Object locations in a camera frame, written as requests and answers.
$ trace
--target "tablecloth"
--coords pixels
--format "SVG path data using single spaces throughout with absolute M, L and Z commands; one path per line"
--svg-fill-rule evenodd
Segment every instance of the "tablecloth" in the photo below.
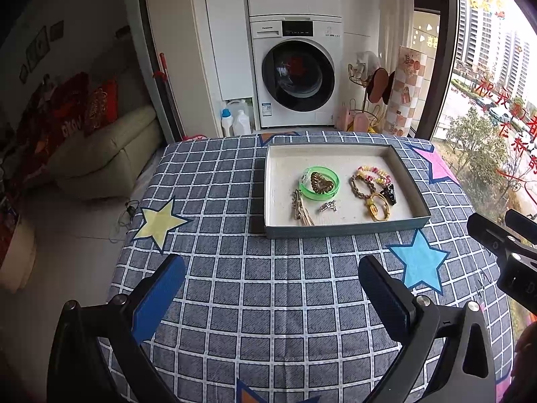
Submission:
M 429 141 L 306 131 L 170 145 L 147 188 L 141 207 L 159 210 L 175 197 L 173 213 L 192 222 L 167 235 L 161 254 L 151 238 L 133 240 L 143 224 L 138 211 L 109 295 L 130 292 L 168 253 L 184 257 L 185 283 L 142 343 L 180 401 L 232 402 L 237 386 L 274 403 L 362 401 L 400 349 L 362 292 L 357 266 L 373 254 L 401 278 L 403 265 L 387 246 L 409 244 L 415 231 L 267 239 L 264 164 L 273 141 L 394 146 L 431 210 L 421 231 L 449 252 L 439 269 L 442 295 L 425 285 L 413 293 L 440 305 L 480 303 L 497 383 L 507 380 L 513 344 L 507 297 L 495 286 L 499 270 L 467 234 L 473 209 L 464 191 L 449 179 L 434 183 L 430 164 L 412 149 L 431 150 Z M 134 400 L 107 341 L 101 345 L 120 391 Z M 441 349 L 436 340 L 410 401 L 422 395 Z

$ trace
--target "white curtain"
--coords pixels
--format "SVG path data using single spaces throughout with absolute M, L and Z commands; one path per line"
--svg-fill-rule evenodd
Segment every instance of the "white curtain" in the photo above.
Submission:
M 391 73 L 397 66 L 399 47 L 412 44 L 414 0 L 380 0 L 379 57 Z

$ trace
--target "sofa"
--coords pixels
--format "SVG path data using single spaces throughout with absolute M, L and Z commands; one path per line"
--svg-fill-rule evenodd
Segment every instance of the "sofa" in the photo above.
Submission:
M 128 197 L 144 165 L 163 144 L 130 36 L 98 56 L 89 77 L 90 91 L 115 78 L 118 118 L 89 136 L 77 131 L 68 137 L 48 160 L 47 170 L 77 199 Z

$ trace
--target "pink star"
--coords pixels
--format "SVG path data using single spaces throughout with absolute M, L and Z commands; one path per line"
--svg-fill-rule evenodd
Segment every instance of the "pink star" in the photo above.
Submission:
M 451 179 L 460 186 L 455 174 L 453 174 L 444 160 L 440 157 L 436 150 L 434 150 L 434 147 L 432 151 L 416 148 L 412 145 L 410 145 L 410 147 L 413 149 L 413 151 L 423 157 L 423 159 L 429 162 L 429 184 Z

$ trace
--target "washing machine door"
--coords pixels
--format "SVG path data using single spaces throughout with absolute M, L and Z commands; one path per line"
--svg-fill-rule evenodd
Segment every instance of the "washing machine door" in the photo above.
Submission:
M 305 41 L 284 41 L 272 48 L 263 59 L 262 77 L 273 98 L 297 112 L 319 109 L 334 92 L 334 67 Z

